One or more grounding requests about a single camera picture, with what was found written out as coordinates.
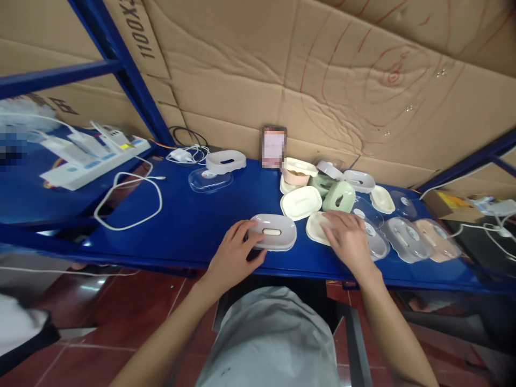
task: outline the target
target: white cloth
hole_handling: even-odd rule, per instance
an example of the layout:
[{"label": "white cloth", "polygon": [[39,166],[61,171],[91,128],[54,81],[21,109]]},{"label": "white cloth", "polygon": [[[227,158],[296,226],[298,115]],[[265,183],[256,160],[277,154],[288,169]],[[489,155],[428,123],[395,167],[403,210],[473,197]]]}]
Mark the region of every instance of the white cloth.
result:
[{"label": "white cloth", "polygon": [[326,322],[290,289],[271,286],[227,311],[196,387],[339,385]]},{"label": "white cloth", "polygon": [[48,313],[23,309],[15,298],[0,294],[0,356],[41,332]]}]

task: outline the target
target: hand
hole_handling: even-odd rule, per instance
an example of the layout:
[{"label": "hand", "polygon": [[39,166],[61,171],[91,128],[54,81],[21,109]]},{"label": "hand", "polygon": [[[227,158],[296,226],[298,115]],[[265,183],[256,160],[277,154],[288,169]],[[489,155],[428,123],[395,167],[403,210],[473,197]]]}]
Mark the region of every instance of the hand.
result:
[{"label": "hand", "polygon": [[250,262],[247,261],[253,246],[265,238],[263,234],[253,234],[247,241],[243,241],[247,230],[257,224],[258,222],[254,220],[241,220],[235,223],[227,231],[210,262],[208,271],[200,280],[217,299],[243,281],[265,261],[267,250],[262,250],[258,257]]},{"label": "hand", "polygon": [[321,223],[329,244],[339,259],[360,282],[378,271],[369,255],[366,224],[357,215],[342,211],[328,211],[322,216],[330,224]]}]

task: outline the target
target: power strip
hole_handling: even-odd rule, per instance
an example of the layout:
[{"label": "power strip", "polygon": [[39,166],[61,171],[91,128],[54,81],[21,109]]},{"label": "power strip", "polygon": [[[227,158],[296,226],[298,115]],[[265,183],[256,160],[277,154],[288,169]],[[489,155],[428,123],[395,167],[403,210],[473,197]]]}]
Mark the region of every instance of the power strip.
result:
[{"label": "power strip", "polygon": [[121,166],[123,163],[151,148],[147,140],[136,136],[134,136],[134,138],[135,139],[131,142],[134,148],[129,147],[122,153],[110,153],[84,168],[66,163],[39,176],[54,187],[63,187],[70,191],[78,190],[96,178]]}]

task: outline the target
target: green soap dish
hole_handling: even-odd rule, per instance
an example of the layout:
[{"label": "green soap dish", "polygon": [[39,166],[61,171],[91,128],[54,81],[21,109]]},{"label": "green soap dish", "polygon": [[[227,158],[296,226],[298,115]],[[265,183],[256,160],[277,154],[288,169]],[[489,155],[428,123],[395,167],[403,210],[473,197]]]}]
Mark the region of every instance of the green soap dish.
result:
[{"label": "green soap dish", "polygon": [[335,183],[322,203],[322,210],[350,212],[355,204],[355,197],[355,189],[351,184],[346,181]]},{"label": "green soap dish", "polygon": [[336,180],[332,179],[329,176],[317,175],[314,177],[310,177],[310,182],[308,183],[308,185],[315,187],[321,194],[321,197],[324,198],[328,194],[330,188],[335,183]]}]

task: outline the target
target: phone screen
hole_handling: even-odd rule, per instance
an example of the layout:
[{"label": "phone screen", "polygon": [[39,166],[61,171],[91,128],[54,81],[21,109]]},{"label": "phone screen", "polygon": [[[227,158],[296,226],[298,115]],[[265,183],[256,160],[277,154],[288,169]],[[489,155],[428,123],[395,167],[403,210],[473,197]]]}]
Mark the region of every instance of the phone screen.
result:
[{"label": "phone screen", "polygon": [[262,168],[281,168],[285,157],[286,128],[266,126],[262,132]]}]

